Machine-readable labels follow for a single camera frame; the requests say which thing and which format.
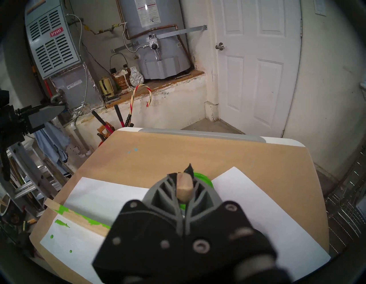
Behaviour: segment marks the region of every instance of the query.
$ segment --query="white door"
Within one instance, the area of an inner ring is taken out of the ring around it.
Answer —
[[[220,118],[282,137],[300,60],[299,0],[214,0]]]

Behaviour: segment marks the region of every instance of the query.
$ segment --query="wooden block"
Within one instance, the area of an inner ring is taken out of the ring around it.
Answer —
[[[62,215],[66,219],[88,229],[93,231],[94,233],[97,233],[101,235],[102,237],[106,237],[110,227],[102,224],[100,222],[94,221],[86,216],[83,216],[79,213],[76,213],[69,208],[58,204],[57,202],[47,198],[47,200],[44,203],[47,207],[51,208],[56,213]]]
[[[33,225],[34,223],[37,223],[37,220],[36,219],[31,219],[31,220],[28,220],[27,223],[29,225]]]
[[[188,203],[193,196],[193,180],[187,173],[177,174],[177,198],[184,203]]]

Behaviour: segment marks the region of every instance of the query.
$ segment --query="white paper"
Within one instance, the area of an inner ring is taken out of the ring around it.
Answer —
[[[56,224],[57,219],[66,223],[70,228]],[[95,272],[92,261],[103,241],[104,237],[57,214],[40,244],[86,280],[94,284],[101,284],[102,281]]]
[[[238,203],[253,227],[270,239],[278,253],[277,265],[285,268],[293,281],[330,260],[294,219],[237,168],[231,168],[212,183],[222,201]]]
[[[135,0],[137,14],[142,27],[160,23],[160,16],[155,0]]]
[[[141,200],[147,191],[147,188],[82,177],[66,199],[64,206],[111,226],[127,201]],[[70,228],[56,224],[57,219],[67,223]],[[102,282],[96,274],[92,262],[103,241],[102,236],[58,214],[41,240],[41,245],[86,280],[100,284]]]
[[[142,200],[147,191],[147,188],[82,177],[66,199],[64,206],[111,226],[127,201]]]

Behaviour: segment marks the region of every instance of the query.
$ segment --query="door knob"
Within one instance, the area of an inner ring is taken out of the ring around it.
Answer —
[[[219,43],[219,45],[216,45],[215,48],[219,49],[219,50],[223,50],[225,47],[224,47],[223,43]]]

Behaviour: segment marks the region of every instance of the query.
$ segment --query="water heater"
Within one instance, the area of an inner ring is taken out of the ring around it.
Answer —
[[[189,59],[182,44],[187,46],[186,36],[181,35],[162,39],[159,35],[173,32],[174,27],[156,29],[175,24],[184,29],[179,0],[119,0],[123,20],[127,22],[128,37],[134,43],[132,49],[149,44],[137,51],[140,72],[145,79],[164,79],[176,75],[190,67]],[[146,30],[156,29],[138,37]]]
[[[25,25],[43,79],[81,62],[61,0],[30,0],[25,7]]]

